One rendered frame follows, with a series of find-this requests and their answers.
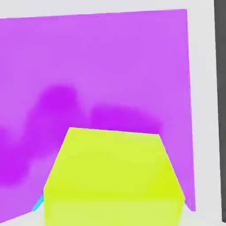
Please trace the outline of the small yellow cube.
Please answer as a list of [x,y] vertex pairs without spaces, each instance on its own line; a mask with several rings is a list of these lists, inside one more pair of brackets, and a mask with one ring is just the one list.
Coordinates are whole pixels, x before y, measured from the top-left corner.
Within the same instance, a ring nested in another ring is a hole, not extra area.
[[45,226],[179,226],[185,197],[159,135],[69,128]]

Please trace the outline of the small cyan cube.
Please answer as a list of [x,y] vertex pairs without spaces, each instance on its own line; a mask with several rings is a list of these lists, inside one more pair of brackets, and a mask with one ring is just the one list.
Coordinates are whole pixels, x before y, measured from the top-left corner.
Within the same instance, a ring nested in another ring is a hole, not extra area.
[[32,211],[36,211],[40,205],[44,202],[44,195],[42,195],[40,197],[40,199],[37,201],[37,203],[35,204],[35,206],[33,207]]

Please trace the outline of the large purple box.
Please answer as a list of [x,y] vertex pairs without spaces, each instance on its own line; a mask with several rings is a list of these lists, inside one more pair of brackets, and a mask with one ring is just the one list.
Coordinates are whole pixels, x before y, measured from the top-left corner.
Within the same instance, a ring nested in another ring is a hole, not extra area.
[[0,223],[32,210],[69,127],[159,134],[195,210],[187,11],[0,19]]

